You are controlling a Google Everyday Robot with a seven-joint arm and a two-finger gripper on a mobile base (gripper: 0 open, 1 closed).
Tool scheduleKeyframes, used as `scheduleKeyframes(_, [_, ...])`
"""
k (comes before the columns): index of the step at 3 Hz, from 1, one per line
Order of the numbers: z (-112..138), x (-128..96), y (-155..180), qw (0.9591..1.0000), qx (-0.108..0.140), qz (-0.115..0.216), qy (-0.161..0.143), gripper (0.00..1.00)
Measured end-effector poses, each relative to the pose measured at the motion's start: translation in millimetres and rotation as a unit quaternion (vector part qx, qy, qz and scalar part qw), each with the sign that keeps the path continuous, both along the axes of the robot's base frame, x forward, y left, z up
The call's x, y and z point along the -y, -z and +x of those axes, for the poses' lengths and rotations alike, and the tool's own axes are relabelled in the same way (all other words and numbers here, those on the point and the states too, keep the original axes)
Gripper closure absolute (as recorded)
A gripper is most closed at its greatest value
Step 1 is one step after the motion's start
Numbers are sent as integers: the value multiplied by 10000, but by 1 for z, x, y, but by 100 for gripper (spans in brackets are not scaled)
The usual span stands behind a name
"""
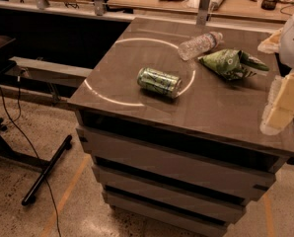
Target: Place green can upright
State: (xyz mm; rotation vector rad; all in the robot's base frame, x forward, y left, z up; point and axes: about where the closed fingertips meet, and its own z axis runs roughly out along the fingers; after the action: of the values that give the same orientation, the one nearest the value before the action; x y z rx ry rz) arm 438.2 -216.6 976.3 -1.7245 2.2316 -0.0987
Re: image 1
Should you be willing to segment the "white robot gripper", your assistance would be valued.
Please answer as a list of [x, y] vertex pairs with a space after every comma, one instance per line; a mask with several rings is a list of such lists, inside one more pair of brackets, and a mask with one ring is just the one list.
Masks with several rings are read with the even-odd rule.
[[[280, 61], [294, 68], [294, 14], [285, 23], [283, 30], [275, 31], [257, 47], [266, 54], [278, 53]], [[260, 131], [276, 135], [294, 119], [294, 69], [284, 77], [275, 76], [264, 108]]]

